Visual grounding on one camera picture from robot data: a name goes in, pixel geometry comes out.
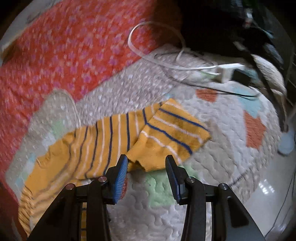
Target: orange patch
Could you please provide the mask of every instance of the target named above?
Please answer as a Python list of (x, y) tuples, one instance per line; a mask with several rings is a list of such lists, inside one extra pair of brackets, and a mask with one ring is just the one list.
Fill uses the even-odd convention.
[(247, 130), (247, 147), (259, 149), (262, 144), (265, 125), (262, 124), (260, 117), (253, 118), (247, 112), (244, 113), (246, 130)]
[(217, 91), (210, 89), (198, 89), (195, 93), (198, 98), (209, 102), (216, 102), (218, 96)]

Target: white tiled floor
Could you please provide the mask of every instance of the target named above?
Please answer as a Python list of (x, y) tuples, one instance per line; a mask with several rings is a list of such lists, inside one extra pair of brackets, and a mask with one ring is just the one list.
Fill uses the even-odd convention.
[[(296, 149), (294, 149), (288, 156), (276, 154), (263, 174), (263, 178), (261, 179), (258, 188), (244, 204), (263, 235), (266, 235), (274, 224), (276, 216), (285, 200), (295, 168)], [(285, 219), (285, 223), (293, 214), (293, 208), (290, 208), (292, 204), (292, 186), (293, 182), (285, 204), (277, 219), (276, 226), (282, 225), (287, 213), (288, 215)]]

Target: patterned bedspread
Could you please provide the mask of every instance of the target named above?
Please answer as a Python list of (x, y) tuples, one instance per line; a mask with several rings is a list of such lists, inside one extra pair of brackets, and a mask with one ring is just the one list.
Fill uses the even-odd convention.
[[(212, 139), (185, 162), (188, 173), (204, 183), (228, 183), (243, 202), (250, 197), (276, 152), (280, 130), (275, 110), (263, 95), (244, 99), (176, 83), (173, 78), (192, 78), (192, 73), (169, 71), (131, 53), (126, 39), (137, 23), (153, 16), (178, 26), (176, 8), (164, 6), (145, 0), (65, 0), (20, 37), (14, 57), (0, 69), (0, 180), (17, 202), (36, 157), (65, 133), (169, 97), (211, 131)], [(167, 40), (156, 42), (155, 35), (159, 31), (145, 27), (135, 32), (133, 42), (149, 53)], [(165, 45), (152, 56), (175, 50)], [(186, 55), (180, 61), (188, 66), (204, 63)], [(275, 73), (265, 75), (273, 78)], [(234, 82), (206, 84), (253, 94)], [(114, 238), (180, 238), (185, 209), (175, 204), (165, 171), (136, 171), (128, 177), (125, 198), (109, 207)], [(38, 219), (30, 221), (33, 228)], [(207, 222), (209, 238), (210, 213)]]

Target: quilted mat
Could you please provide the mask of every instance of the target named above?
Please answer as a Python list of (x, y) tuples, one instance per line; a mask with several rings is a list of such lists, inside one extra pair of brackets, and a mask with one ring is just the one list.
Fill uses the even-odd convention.
[[(165, 45), (151, 56), (173, 51), (176, 51), (174, 47)], [(168, 54), (163, 58), (172, 62), (175, 56)], [(185, 66), (204, 63), (200, 58), (186, 55), (180, 61)], [(265, 75), (274, 76), (268, 71)], [(91, 125), (102, 117), (142, 109), (173, 97), (186, 111), (204, 122), (212, 136), (184, 163), (188, 174), (211, 185), (227, 183), (245, 202), (258, 186), (262, 170), (276, 152), (280, 129), (275, 110), (262, 94), (255, 99), (244, 99), (189, 87), (173, 80), (194, 80), (195, 77), (192, 72), (170, 71), (140, 59), (77, 103), (65, 92), (51, 93), (31, 119), (29, 131), (7, 171), (7, 183), (18, 199), (26, 199), (34, 206), (27, 191), (23, 191), (26, 195), (21, 191), (35, 157), (43, 155), (49, 145), (80, 125)], [(251, 89), (232, 81), (204, 84), (235, 93), (254, 94)], [(125, 197), (117, 205), (108, 206), (108, 210), (114, 240), (181, 238), (186, 207), (175, 203), (165, 170), (128, 173)], [(29, 218), (31, 229), (41, 215)], [(208, 208), (207, 240), (210, 240), (210, 229)]]

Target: dark object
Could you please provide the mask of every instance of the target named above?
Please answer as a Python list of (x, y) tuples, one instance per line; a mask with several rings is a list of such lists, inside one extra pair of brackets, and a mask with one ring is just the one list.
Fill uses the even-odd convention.
[(232, 80), (241, 83), (244, 86), (250, 86), (252, 77), (247, 71), (235, 69), (233, 71)]
[(251, 54), (259, 55), (285, 76), (283, 59), (274, 38), (266, 8), (258, 0), (178, 0), (183, 14), (181, 34), (192, 50), (242, 57), (256, 70), (284, 131), (285, 115)]
[(126, 170), (127, 157), (121, 155), (115, 167), (109, 168), (105, 176), (93, 180), (89, 185), (66, 185), (36, 224), (27, 241), (79, 241), (84, 202), (87, 202), (87, 241), (111, 241), (106, 204), (117, 203), (117, 193), (122, 190), (118, 180), (124, 180)]
[(165, 159), (165, 168), (174, 199), (187, 205), (181, 241), (204, 241), (206, 202), (212, 204), (212, 241), (265, 241), (250, 214), (231, 188), (202, 184), (178, 167), (172, 155)]

